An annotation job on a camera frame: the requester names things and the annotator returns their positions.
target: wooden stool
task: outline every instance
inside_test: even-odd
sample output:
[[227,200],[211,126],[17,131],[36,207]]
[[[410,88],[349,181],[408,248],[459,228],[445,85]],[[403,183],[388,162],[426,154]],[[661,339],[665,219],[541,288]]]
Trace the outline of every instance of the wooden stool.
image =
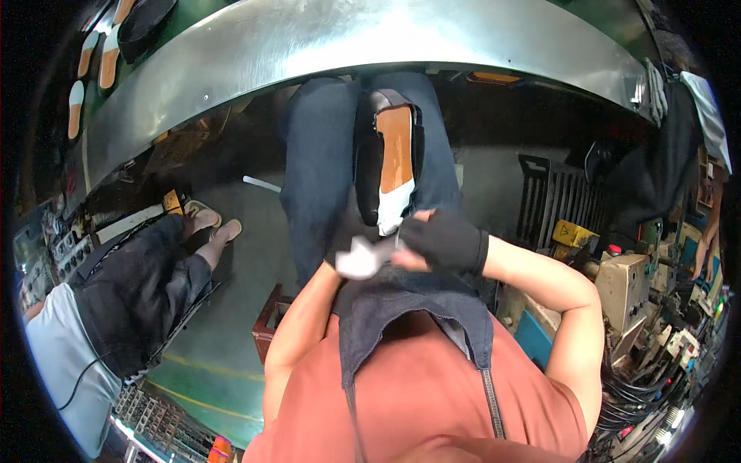
[[[276,284],[273,292],[268,296],[262,312],[257,316],[255,325],[252,327],[252,337],[255,339],[255,347],[257,347],[257,354],[260,356],[260,363],[262,364],[265,364],[265,357],[268,355],[268,349],[282,318],[282,313],[285,313],[288,306],[293,302],[293,298],[283,296],[282,290],[283,285]],[[273,327],[268,326],[271,324],[271,320],[273,321]]]

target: fluorescent light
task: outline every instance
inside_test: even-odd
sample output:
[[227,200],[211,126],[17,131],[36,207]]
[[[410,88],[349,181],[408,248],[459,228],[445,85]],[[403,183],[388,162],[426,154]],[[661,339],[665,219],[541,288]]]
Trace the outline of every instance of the fluorescent light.
[[677,417],[674,419],[674,421],[671,423],[671,429],[677,429],[680,424],[682,424],[682,418],[685,417],[685,411],[680,410],[677,412]]
[[118,429],[120,429],[121,432],[123,432],[123,434],[125,434],[126,437],[128,437],[129,440],[131,440],[137,447],[139,447],[139,449],[142,452],[144,452],[147,455],[149,455],[149,457],[152,460],[154,460],[157,463],[167,463],[165,460],[161,459],[157,454],[155,454],[154,452],[152,452],[152,450],[149,450],[149,448],[146,445],[144,445],[141,442],[139,442],[138,440],[136,440],[136,438],[134,437],[134,432],[130,428],[124,426],[124,424],[121,423],[121,420],[118,419],[118,418],[116,418],[116,427]]

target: black fingerless glove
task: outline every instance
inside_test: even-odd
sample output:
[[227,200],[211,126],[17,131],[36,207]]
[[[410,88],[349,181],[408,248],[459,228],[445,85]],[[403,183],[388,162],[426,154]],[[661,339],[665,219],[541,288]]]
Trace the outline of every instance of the black fingerless glove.
[[481,275],[489,251],[488,233],[446,210],[435,211],[429,221],[407,217],[399,238],[433,270]]

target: orange insole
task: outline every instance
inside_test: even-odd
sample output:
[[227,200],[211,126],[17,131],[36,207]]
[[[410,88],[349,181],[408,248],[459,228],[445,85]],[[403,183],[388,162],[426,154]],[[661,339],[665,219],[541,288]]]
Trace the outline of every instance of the orange insole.
[[111,88],[116,80],[116,60],[119,57],[119,49],[114,48],[103,53],[100,64],[100,88]]
[[87,69],[90,67],[90,57],[93,55],[95,47],[88,48],[82,51],[80,55],[80,65],[77,67],[77,77],[82,77],[87,74]]
[[70,124],[67,127],[67,136],[70,140],[77,137],[80,131],[80,111],[82,110],[82,104],[73,104],[70,106]]
[[389,193],[412,179],[412,113],[407,106],[383,110],[376,116],[383,134],[381,193]]
[[116,17],[113,18],[114,24],[121,24],[126,16],[129,16],[131,7],[134,5],[135,0],[121,0],[118,10],[116,10]]

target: dark jeans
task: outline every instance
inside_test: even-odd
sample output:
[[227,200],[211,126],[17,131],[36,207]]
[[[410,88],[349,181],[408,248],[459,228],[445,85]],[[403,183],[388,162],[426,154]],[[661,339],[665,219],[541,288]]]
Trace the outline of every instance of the dark jeans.
[[120,379],[153,367],[173,328],[211,288],[206,259],[180,255],[184,227],[182,216],[167,214],[119,239],[120,248],[104,259],[91,253],[95,270],[69,282],[93,349]]
[[[412,210],[460,211],[461,194],[453,152],[435,90],[427,76],[392,73],[374,78],[368,89],[395,90],[422,111],[425,157]],[[285,187],[280,202],[299,286],[322,263],[353,184],[353,129],[363,90],[356,82],[321,78],[303,84],[288,102],[283,137],[287,145]]]

